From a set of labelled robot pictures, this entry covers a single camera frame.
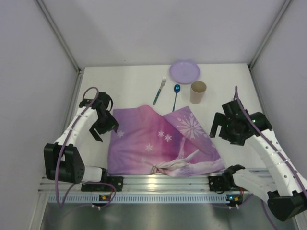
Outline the purple printed placemat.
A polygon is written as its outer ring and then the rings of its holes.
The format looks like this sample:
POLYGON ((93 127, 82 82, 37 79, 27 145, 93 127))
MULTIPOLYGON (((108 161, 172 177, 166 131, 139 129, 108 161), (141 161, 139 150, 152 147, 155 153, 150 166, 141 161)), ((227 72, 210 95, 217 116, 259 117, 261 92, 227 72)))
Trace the purple printed placemat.
POLYGON ((187 177, 224 169, 209 135, 189 107, 164 116, 148 105, 116 109, 119 122, 108 150, 110 175, 187 177))

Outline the beige paper cup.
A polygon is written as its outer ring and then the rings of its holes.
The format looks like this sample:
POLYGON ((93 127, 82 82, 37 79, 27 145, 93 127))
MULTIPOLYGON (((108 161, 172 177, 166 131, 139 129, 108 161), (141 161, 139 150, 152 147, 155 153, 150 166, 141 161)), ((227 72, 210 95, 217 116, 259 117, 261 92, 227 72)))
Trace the beige paper cup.
POLYGON ((207 85, 202 81, 195 81, 190 86, 190 101, 199 104, 207 90, 207 85))

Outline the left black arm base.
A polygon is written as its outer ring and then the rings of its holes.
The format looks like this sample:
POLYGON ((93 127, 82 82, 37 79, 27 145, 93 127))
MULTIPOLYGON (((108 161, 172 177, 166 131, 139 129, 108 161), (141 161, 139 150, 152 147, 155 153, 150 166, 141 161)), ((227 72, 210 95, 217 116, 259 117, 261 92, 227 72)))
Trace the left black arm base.
POLYGON ((108 176, 103 182, 87 182, 81 186, 82 192, 121 192, 124 177, 108 176))

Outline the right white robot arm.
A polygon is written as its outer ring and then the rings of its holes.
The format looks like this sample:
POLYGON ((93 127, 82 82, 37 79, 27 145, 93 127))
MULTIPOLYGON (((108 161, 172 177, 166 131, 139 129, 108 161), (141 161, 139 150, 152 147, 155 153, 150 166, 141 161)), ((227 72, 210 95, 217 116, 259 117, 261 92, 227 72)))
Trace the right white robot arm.
POLYGON ((227 191, 240 187, 266 202, 271 213, 280 221, 286 221, 307 209, 307 181, 300 175, 279 145, 271 123, 261 112, 249 114, 240 100, 223 104, 223 113, 214 116, 210 137, 219 137, 233 145, 244 146, 248 142, 273 181, 265 181, 242 165, 233 165, 224 170, 220 185, 211 190, 227 191))

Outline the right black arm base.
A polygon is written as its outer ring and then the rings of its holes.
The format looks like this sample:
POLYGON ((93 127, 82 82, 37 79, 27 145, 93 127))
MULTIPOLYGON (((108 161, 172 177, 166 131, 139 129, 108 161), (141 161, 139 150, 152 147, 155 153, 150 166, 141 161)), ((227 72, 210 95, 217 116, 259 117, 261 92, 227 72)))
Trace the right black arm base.
POLYGON ((229 191, 247 191, 245 188, 235 185, 232 179, 229 180, 222 175, 208 176, 208 181, 210 191, 219 194, 229 191))

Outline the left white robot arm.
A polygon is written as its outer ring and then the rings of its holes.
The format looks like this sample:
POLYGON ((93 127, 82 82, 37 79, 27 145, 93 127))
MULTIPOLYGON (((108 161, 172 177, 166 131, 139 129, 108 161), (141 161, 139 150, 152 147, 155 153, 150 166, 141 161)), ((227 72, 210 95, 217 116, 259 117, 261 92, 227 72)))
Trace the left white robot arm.
POLYGON ((112 107, 113 100, 105 92, 99 92, 94 100, 82 99, 68 128, 54 143, 44 147, 48 179, 73 184, 103 181, 106 169, 86 165, 79 148, 88 134, 102 142, 102 134, 117 132, 119 124, 110 112, 112 107))

